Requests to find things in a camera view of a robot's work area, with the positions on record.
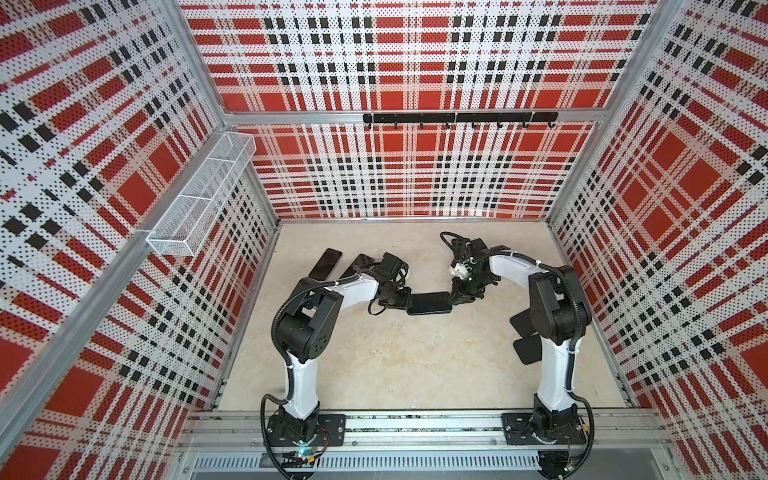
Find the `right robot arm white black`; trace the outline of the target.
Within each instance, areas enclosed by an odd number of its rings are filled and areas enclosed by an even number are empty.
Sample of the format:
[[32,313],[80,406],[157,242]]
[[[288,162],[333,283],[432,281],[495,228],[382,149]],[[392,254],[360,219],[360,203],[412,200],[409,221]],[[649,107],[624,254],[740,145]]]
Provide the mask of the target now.
[[575,270],[555,267],[528,255],[481,239],[443,231],[440,239],[453,254],[451,302],[469,304],[485,296],[486,288],[502,280],[525,287],[529,308],[510,319],[520,342],[537,341],[541,379],[534,410],[541,418],[575,412],[585,401],[573,392],[576,357],[591,323],[586,297]]

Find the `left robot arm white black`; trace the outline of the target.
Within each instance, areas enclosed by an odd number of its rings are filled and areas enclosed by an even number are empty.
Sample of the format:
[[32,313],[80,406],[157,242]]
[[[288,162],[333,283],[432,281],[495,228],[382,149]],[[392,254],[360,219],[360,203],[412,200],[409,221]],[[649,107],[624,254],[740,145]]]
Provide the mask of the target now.
[[360,254],[341,278],[330,278],[342,253],[328,249],[278,309],[271,340],[286,366],[286,394],[278,404],[284,414],[307,421],[317,413],[317,359],[328,347],[339,314],[360,304],[406,310],[411,290],[408,264],[385,253],[375,260]]

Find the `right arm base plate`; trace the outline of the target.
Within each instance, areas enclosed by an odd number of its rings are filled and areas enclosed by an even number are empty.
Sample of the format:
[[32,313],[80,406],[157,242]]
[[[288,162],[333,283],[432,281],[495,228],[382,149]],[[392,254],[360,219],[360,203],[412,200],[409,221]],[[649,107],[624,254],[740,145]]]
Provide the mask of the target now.
[[582,446],[587,435],[578,414],[556,412],[503,413],[502,433],[508,445]]

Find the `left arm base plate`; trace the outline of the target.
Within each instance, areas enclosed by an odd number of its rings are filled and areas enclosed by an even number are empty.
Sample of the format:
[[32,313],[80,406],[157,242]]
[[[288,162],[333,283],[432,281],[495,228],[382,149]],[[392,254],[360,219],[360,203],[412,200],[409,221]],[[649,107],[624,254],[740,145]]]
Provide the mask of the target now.
[[269,418],[266,436],[273,447],[337,447],[344,443],[346,423],[344,414],[312,414],[300,420],[280,411]]

